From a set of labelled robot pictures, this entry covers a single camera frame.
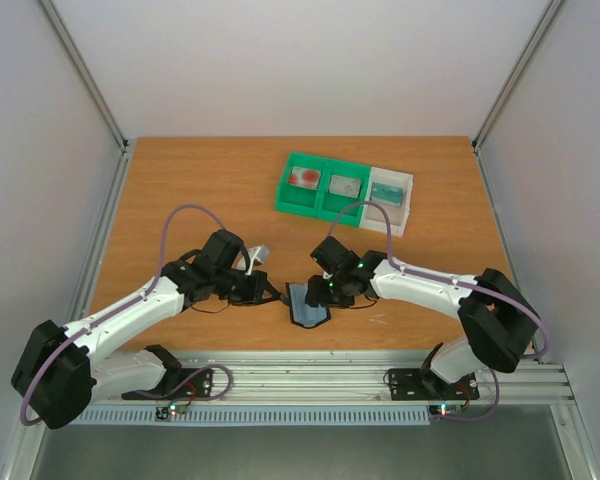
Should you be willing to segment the black leather card holder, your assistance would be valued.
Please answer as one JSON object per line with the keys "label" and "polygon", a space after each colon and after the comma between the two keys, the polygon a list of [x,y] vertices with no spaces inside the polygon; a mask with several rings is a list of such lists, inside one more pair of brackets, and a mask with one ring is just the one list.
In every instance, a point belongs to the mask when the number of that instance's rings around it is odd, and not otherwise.
{"label": "black leather card holder", "polygon": [[307,284],[287,283],[290,321],[303,329],[317,328],[331,319],[330,310],[324,306],[310,306],[306,301]]}

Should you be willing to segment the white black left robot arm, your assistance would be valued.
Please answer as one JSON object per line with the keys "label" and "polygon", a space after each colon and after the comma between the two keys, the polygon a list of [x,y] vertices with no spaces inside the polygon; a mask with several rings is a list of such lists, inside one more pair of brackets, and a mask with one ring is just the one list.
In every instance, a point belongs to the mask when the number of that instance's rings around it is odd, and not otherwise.
{"label": "white black left robot arm", "polygon": [[109,307],[65,325],[39,324],[11,378],[23,398],[22,423],[58,429],[90,403],[117,395],[131,400],[208,397],[208,389],[189,384],[203,373],[184,369],[160,345],[128,358],[112,354],[149,327],[211,297],[236,307],[280,300],[259,268],[268,255],[266,246],[246,248],[239,236],[219,229],[202,248],[166,263],[145,285]]}

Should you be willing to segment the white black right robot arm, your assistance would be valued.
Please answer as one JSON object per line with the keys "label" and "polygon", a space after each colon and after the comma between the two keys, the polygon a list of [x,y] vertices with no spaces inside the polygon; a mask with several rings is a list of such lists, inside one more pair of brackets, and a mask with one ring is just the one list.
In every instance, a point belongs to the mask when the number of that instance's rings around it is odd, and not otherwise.
{"label": "white black right robot arm", "polygon": [[322,268],[310,278],[310,306],[348,309],[359,296],[414,304],[455,321],[462,335],[428,354],[417,378],[428,399],[441,399],[483,368],[512,373],[539,329],[539,318],[500,271],[456,275],[416,267],[388,253],[359,256],[332,236],[311,253]]}

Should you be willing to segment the grey card in bin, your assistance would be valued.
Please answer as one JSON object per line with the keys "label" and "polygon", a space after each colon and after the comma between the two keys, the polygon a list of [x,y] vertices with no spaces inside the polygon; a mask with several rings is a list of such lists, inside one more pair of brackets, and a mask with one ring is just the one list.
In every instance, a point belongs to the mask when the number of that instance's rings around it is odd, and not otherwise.
{"label": "grey card in bin", "polygon": [[361,186],[362,181],[359,178],[332,175],[328,191],[333,195],[357,198],[360,194]]}

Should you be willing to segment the red dotted card in bin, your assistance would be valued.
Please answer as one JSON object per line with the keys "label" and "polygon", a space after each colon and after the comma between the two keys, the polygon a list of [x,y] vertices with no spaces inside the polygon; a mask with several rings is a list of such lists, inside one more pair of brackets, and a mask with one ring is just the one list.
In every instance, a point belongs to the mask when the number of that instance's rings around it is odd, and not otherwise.
{"label": "red dotted card in bin", "polygon": [[288,175],[288,183],[291,186],[309,190],[317,190],[320,179],[320,170],[300,166],[294,166]]}

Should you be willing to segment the green left bin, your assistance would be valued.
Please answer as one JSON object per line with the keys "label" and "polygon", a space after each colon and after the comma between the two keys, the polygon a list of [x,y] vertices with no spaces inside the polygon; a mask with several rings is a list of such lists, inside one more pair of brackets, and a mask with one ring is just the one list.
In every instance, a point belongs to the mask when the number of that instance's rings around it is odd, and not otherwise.
{"label": "green left bin", "polygon": [[[283,169],[275,194],[275,209],[279,212],[303,217],[317,217],[318,200],[321,197],[320,188],[324,186],[323,171],[330,159],[323,156],[291,152]],[[294,166],[312,168],[321,171],[321,179],[317,190],[309,190],[291,186],[288,175]]]}

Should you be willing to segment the green bin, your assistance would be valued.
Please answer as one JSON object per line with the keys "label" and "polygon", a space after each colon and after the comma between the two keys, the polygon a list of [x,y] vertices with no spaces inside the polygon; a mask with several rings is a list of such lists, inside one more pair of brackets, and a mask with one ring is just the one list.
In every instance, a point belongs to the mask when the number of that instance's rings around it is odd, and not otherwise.
{"label": "green bin", "polygon": [[[317,217],[318,200],[321,197],[320,188],[324,186],[323,171],[330,159],[323,156],[291,152],[283,169],[275,194],[275,209],[279,212],[303,217]],[[309,190],[291,186],[288,175],[294,166],[312,168],[321,171],[321,179],[317,190]]]}
{"label": "green bin", "polygon": [[366,199],[371,167],[342,160],[330,160],[320,188],[317,215],[332,221],[347,206]]}

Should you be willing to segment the green middle bin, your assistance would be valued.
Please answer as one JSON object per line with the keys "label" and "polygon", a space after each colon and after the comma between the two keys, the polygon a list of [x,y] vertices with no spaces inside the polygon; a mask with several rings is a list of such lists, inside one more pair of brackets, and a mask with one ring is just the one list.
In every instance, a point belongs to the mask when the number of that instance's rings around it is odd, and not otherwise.
{"label": "green middle bin", "polygon": [[317,215],[332,221],[347,206],[366,199],[371,167],[342,160],[330,160],[320,188]]}

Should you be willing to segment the white right bin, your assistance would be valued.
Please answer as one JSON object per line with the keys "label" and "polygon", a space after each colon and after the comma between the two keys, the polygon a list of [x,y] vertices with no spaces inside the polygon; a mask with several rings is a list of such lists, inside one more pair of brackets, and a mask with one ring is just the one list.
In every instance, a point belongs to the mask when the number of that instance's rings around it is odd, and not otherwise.
{"label": "white right bin", "polygon": [[380,205],[387,214],[391,232],[402,237],[410,214],[412,174],[372,167],[365,201]]}

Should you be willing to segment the left controller board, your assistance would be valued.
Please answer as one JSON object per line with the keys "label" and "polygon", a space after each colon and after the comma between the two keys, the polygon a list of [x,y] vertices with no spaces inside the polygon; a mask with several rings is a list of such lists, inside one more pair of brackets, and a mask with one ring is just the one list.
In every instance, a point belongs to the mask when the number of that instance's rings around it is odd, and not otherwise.
{"label": "left controller board", "polygon": [[170,404],[164,407],[157,407],[154,417],[156,421],[171,421],[186,414],[187,410],[187,405]]}

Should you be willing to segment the controller board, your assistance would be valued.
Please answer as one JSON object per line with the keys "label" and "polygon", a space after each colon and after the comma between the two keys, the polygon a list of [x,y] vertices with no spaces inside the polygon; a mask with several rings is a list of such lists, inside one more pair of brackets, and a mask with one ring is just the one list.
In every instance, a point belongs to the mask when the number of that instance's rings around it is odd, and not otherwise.
{"label": "controller board", "polygon": [[170,404],[164,407],[157,407],[154,417],[156,421],[171,421],[186,414],[187,410],[187,405]]}
{"label": "controller board", "polygon": [[432,417],[435,418],[444,418],[450,416],[458,416],[461,415],[468,406],[466,404],[449,404],[449,403],[441,403],[437,405],[431,405],[429,407],[429,413]]}

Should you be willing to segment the right controller board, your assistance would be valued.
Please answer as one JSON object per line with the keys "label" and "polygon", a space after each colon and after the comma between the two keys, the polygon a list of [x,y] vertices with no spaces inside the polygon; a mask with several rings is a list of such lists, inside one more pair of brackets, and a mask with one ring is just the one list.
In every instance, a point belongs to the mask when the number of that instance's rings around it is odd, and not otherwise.
{"label": "right controller board", "polygon": [[441,403],[437,405],[431,405],[429,407],[429,413],[432,417],[435,418],[444,418],[450,416],[458,416],[461,415],[468,406],[466,404],[449,404],[449,403]]}

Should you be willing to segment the aluminium frame rail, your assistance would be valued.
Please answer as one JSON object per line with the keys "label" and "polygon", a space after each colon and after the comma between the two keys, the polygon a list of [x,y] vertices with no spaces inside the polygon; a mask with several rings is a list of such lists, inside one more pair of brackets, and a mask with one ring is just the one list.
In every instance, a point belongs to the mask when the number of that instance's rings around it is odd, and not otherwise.
{"label": "aluminium frame rail", "polygon": [[[234,386],[223,398],[231,405],[387,405],[383,381],[392,368],[421,365],[424,350],[176,351],[188,368],[226,366]],[[500,386],[501,405],[573,405],[564,367],[523,360],[512,374],[476,373],[479,399],[487,406]]]}

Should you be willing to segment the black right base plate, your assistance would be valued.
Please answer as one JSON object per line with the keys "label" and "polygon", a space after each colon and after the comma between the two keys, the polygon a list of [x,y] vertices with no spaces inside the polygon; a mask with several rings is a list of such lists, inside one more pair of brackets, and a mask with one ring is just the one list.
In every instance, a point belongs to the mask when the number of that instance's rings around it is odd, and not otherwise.
{"label": "black right base plate", "polygon": [[392,368],[383,375],[393,401],[407,400],[478,400],[480,398],[474,374],[461,377],[455,383],[446,383],[433,374],[422,375],[419,368]]}

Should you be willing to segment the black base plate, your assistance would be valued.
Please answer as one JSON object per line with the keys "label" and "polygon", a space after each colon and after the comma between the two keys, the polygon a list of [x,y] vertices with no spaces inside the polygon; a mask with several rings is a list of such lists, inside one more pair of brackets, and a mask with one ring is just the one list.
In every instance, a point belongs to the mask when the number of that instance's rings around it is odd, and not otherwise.
{"label": "black base plate", "polygon": [[480,398],[474,374],[461,377],[455,383],[446,383],[433,374],[422,375],[419,368],[392,368],[383,375],[393,401],[407,400],[478,400]]}
{"label": "black base plate", "polygon": [[211,395],[213,371],[207,368],[200,373],[195,369],[168,369],[159,383],[150,390],[130,391],[121,398],[126,401],[182,400],[184,398],[208,398]]}

